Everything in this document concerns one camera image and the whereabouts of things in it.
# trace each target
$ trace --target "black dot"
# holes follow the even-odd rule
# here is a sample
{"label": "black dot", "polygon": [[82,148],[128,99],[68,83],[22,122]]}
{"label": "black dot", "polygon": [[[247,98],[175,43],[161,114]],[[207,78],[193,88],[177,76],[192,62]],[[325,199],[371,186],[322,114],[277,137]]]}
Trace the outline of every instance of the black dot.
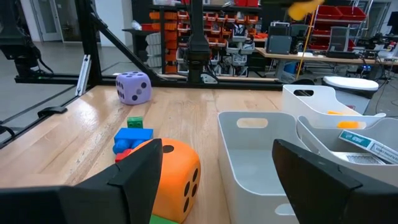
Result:
{"label": "black dot", "polygon": [[195,172],[193,173],[192,182],[194,182],[197,179],[197,176],[198,176],[198,169],[196,169]]}
{"label": "black dot", "polygon": [[192,188],[192,197],[195,196],[195,194],[197,194],[197,188],[198,188],[198,185],[195,184],[195,185],[193,186],[193,188]]}
{"label": "black dot", "polygon": [[189,182],[186,184],[186,186],[185,186],[185,190],[184,190],[184,197],[186,197],[187,196],[187,194],[188,194],[188,191],[189,191]]}
{"label": "black dot", "polygon": [[184,212],[187,211],[188,209],[188,205],[189,205],[189,198],[187,198],[187,200],[185,201],[185,205],[184,205]]}
{"label": "black dot", "polygon": [[169,153],[172,151],[174,151],[174,146],[171,146],[171,145],[163,146],[163,153]]}

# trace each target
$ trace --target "yellow object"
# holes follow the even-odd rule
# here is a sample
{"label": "yellow object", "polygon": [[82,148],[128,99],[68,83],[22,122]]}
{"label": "yellow object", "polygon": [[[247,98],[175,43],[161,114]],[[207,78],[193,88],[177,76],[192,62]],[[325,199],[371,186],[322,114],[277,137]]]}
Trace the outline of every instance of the yellow object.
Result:
{"label": "yellow object", "polygon": [[[343,115],[343,113],[336,111],[328,111],[328,114]],[[337,128],[359,128],[359,123],[357,121],[340,121]]]}
{"label": "yellow object", "polygon": [[313,18],[314,18],[314,17],[315,17],[315,11],[312,12],[310,25],[309,25],[309,27],[308,27],[308,32],[307,32],[307,38],[305,39],[305,44],[304,44],[304,49],[303,49],[303,55],[301,56],[300,65],[298,66],[298,70],[297,70],[296,80],[299,78],[299,75],[300,75],[301,66],[302,66],[303,61],[304,61],[304,54],[305,54],[305,51],[307,50],[308,41],[310,40],[310,34],[311,34],[311,31],[312,31],[312,27],[313,27]]}
{"label": "yellow object", "polygon": [[324,0],[312,0],[310,2],[296,2],[288,9],[289,16],[294,20],[302,20],[304,16],[317,9]]}

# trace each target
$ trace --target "green block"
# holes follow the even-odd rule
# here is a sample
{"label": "green block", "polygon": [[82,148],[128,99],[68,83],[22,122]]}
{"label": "green block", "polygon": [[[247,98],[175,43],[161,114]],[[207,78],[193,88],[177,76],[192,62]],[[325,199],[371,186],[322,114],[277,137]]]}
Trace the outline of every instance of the green block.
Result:
{"label": "green block", "polygon": [[127,118],[128,128],[144,128],[142,117],[129,117]]}
{"label": "green block", "polygon": [[156,215],[151,215],[149,224],[178,224],[178,223],[157,217]]}

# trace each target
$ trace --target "purple foam die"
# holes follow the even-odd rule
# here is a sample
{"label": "purple foam die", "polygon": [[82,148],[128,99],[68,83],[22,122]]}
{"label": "purple foam die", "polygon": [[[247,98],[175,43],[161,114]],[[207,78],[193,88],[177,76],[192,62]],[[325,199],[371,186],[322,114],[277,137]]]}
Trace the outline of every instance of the purple foam die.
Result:
{"label": "purple foam die", "polygon": [[144,72],[124,72],[116,77],[119,99],[127,105],[137,105],[150,100],[152,87]]}

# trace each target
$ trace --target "workbench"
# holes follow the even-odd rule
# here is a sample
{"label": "workbench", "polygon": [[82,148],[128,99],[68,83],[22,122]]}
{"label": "workbench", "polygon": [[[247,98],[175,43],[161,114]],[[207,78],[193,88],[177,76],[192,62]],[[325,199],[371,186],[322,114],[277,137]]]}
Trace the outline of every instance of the workbench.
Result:
{"label": "workbench", "polygon": [[[279,80],[283,80],[284,78],[282,75],[284,74],[285,64],[289,61],[300,61],[303,58],[303,61],[317,61],[317,62],[326,62],[326,63],[345,63],[345,64],[353,64],[353,65],[362,65],[364,61],[366,65],[375,65],[379,62],[375,61],[374,59],[345,59],[345,58],[328,58],[323,55],[313,55],[312,53],[305,52],[304,57],[303,52],[299,52],[298,54],[270,54],[267,53],[266,50],[262,47],[256,47],[256,52],[260,53],[265,58],[273,58],[278,60],[276,71],[275,71],[275,78]],[[398,65],[398,61],[396,62],[386,62],[382,59],[383,65]]]}
{"label": "workbench", "polygon": [[143,116],[155,138],[181,140],[201,160],[197,201],[185,224],[228,224],[218,167],[217,115],[222,111],[275,111],[280,91],[154,88],[150,102],[128,106],[114,86],[96,86],[0,150],[0,187],[75,185],[114,164],[113,137],[127,117]]}

